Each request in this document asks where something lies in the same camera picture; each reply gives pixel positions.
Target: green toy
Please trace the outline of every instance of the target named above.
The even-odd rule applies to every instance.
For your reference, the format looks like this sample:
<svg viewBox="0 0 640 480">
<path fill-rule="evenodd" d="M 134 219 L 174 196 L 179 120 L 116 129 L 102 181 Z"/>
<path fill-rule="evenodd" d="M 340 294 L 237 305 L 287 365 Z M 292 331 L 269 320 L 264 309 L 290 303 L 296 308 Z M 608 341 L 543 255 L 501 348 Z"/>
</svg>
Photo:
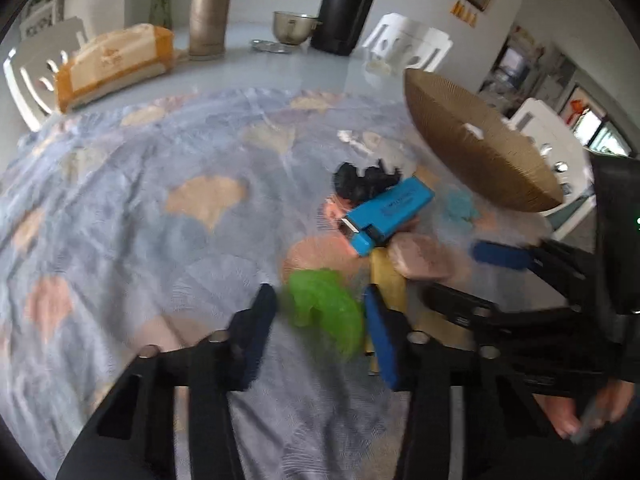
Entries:
<svg viewBox="0 0 640 480">
<path fill-rule="evenodd" d="M 353 356 L 362 348 L 364 316 L 362 306 L 341 284 L 335 270 L 296 270 L 289 277 L 294 301 L 294 323 L 309 326 L 319 319 L 320 327 L 330 334 L 340 353 Z"/>
</svg>

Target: black water bottle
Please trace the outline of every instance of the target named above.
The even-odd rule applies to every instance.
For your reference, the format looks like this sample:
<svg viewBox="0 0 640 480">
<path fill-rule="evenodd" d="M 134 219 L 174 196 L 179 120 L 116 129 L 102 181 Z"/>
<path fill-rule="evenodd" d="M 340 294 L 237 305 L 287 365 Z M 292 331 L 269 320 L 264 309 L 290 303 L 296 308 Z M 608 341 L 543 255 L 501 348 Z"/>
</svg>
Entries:
<svg viewBox="0 0 640 480">
<path fill-rule="evenodd" d="M 373 0 L 322 0 L 320 21 L 311 46 L 338 56 L 350 56 L 358 44 Z"/>
</svg>

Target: metal bowl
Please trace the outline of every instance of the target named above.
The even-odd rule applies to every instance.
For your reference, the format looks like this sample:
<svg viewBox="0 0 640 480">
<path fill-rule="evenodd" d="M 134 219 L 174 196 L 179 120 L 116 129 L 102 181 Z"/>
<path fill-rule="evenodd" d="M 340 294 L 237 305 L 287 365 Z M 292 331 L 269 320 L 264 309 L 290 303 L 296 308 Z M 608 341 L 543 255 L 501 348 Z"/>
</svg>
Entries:
<svg viewBox="0 0 640 480">
<path fill-rule="evenodd" d="M 279 10 L 273 13 L 273 35 L 285 45 L 298 46 L 304 43 L 317 25 L 318 19 L 308 14 Z"/>
</svg>

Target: wicker bowl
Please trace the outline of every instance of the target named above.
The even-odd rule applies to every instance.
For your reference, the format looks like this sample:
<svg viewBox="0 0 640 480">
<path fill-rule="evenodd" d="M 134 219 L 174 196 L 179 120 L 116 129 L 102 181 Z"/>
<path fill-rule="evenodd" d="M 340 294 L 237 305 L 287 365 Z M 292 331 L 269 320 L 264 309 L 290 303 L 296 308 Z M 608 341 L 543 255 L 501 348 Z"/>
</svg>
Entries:
<svg viewBox="0 0 640 480">
<path fill-rule="evenodd" d="M 508 129 L 479 97 L 415 69 L 404 72 L 404 95 L 415 127 L 469 189 L 516 211 L 543 212 L 562 204 L 556 176 L 529 139 Z"/>
</svg>

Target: blue lighter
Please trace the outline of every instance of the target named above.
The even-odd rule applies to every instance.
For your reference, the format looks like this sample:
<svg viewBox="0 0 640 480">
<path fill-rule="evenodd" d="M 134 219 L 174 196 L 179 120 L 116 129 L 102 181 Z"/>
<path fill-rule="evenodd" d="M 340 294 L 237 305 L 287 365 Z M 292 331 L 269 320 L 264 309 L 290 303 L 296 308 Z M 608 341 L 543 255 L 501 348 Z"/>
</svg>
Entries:
<svg viewBox="0 0 640 480">
<path fill-rule="evenodd" d="M 340 221 L 340 232 L 360 256 L 382 246 L 433 198 L 433 191 L 412 176 L 352 210 Z"/>
</svg>

